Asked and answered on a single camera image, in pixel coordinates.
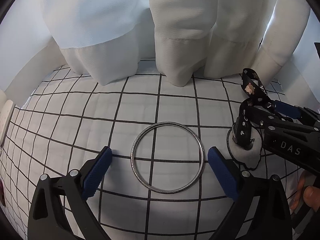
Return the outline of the person's right hand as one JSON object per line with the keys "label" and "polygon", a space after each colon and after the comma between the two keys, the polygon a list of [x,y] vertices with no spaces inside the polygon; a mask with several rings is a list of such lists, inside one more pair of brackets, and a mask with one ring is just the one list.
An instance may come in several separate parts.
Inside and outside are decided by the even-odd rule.
{"label": "person's right hand", "polygon": [[305,176],[308,174],[306,171],[300,175],[297,185],[297,192],[290,202],[290,210],[293,212],[297,208],[299,201],[303,199],[304,203],[311,207],[315,212],[318,211],[320,206],[320,190],[314,186],[304,187]]}

